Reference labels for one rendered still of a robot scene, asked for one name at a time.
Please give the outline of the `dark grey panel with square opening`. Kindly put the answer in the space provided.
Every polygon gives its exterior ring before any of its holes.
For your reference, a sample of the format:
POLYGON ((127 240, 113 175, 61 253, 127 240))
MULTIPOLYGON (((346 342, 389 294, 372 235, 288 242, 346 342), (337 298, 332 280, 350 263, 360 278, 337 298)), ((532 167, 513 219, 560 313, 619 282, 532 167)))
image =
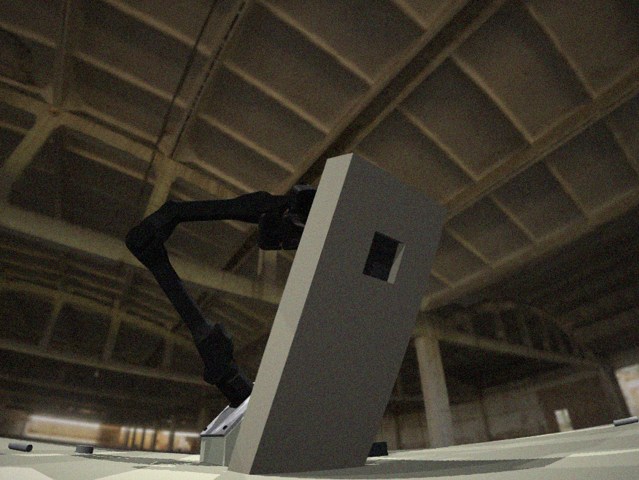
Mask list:
POLYGON ((327 159, 227 471, 364 466, 447 212, 354 152, 327 159))

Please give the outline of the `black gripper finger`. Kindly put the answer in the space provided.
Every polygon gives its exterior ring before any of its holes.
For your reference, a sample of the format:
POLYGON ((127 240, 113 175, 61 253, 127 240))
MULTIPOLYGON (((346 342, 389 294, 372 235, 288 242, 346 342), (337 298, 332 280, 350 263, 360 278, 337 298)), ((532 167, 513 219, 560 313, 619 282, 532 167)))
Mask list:
POLYGON ((286 214, 282 224, 282 249, 297 250, 304 228, 299 215, 286 214))

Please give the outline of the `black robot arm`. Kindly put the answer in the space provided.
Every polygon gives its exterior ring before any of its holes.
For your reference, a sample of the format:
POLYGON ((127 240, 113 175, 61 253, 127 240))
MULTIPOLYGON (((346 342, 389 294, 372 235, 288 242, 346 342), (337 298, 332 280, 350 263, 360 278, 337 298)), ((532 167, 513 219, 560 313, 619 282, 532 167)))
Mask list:
POLYGON ((205 364, 204 381, 216 385, 237 408, 252 392, 253 383, 234 364, 233 338, 222 322, 216 325, 202 312, 194 297, 170 264, 164 242, 180 222, 241 220, 258 224, 262 213, 309 216, 318 187, 300 183, 290 196, 273 196, 266 191, 245 193, 220 200, 167 201, 156 212, 129 230, 127 248, 157 279, 164 293, 186 322, 205 364))

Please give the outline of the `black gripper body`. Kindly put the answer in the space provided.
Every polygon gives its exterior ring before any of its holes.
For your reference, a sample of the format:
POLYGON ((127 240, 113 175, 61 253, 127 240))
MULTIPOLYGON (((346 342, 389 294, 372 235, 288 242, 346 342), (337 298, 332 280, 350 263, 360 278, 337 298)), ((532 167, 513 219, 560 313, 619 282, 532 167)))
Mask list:
MULTIPOLYGON (((306 225, 308 216, 299 216, 306 225)), ((263 250, 281 250, 279 238, 282 238, 282 214, 262 213, 258 220, 258 245, 263 250)))

